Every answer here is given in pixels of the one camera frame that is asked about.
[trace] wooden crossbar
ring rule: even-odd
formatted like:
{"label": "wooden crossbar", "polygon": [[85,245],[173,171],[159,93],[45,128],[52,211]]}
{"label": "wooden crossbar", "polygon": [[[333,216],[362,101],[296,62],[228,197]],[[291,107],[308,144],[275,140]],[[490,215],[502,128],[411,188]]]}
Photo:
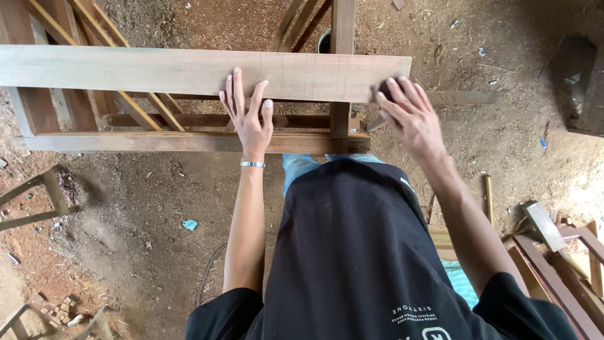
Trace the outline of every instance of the wooden crossbar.
{"label": "wooden crossbar", "polygon": [[[17,137],[16,148],[46,151],[242,151],[236,132],[62,132]],[[267,153],[338,153],[327,132],[273,133]],[[371,152],[371,137],[349,135],[349,153]]]}
{"label": "wooden crossbar", "polygon": [[0,85],[217,95],[239,66],[244,93],[269,80],[272,99],[369,102],[370,85],[410,57],[89,46],[0,45]]}

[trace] left hand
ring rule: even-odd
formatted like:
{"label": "left hand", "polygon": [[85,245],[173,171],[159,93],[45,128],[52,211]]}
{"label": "left hand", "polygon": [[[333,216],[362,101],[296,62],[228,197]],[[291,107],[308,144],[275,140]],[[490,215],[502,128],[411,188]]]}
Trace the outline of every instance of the left hand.
{"label": "left hand", "polygon": [[266,148],[272,137],[272,112],[273,102],[268,99],[262,105],[262,94],[268,81],[264,80],[256,85],[249,110],[245,108],[243,96],[243,80],[241,69],[235,67],[233,74],[226,78],[226,94],[220,91],[220,101],[231,117],[241,144],[243,145],[244,162],[264,162]]}

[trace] hand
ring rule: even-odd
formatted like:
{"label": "hand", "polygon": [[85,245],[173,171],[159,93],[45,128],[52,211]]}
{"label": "hand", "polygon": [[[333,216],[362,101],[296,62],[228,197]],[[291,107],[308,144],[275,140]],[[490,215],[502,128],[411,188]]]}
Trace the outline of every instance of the hand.
{"label": "hand", "polygon": [[388,90],[394,103],[377,92],[380,115],[392,128],[394,136],[420,166],[433,165],[447,158],[439,117],[430,100],[416,83],[404,76],[388,78]]}
{"label": "hand", "polygon": [[256,85],[249,110],[246,110],[241,69],[235,67],[233,74],[226,78],[226,94],[224,91],[219,93],[220,101],[231,117],[243,145],[244,162],[264,162],[266,148],[271,142],[272,100],[268,99],[262,105],[262,122],[259,114],[262,93],[267,85],[267,80]]}

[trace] black t-shirt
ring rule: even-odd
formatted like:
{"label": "black t-shirt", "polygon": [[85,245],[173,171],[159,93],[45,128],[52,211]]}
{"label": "black t-shirt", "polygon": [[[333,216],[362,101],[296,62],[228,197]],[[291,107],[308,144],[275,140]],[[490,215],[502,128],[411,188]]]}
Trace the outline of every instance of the black t-shirt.
{"label": "black t-shirt", "polygon": [[191,313],[189,339],[576,339],[563,311],[490,279],[474,311],[441,265],[397,167],[329,162],[289,187],[262,297],[238,288]]}

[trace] person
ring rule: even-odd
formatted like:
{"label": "person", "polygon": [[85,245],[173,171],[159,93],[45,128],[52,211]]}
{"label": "person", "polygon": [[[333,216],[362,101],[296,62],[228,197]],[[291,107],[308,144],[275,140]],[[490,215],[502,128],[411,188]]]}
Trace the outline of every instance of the person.
{"label": "person", "polygon": [[380,115],[426,175],[480,298],[456,294],[405,173],[374,156],[284,155],[285,204],[262,298],[267,81],[245,108],[242,72],[220,92],[243,145],[223,294],[188,317],[186,339],[576,339],[564,312],[527,288],[445,150],[439,118],[405,77],[378,92]]}

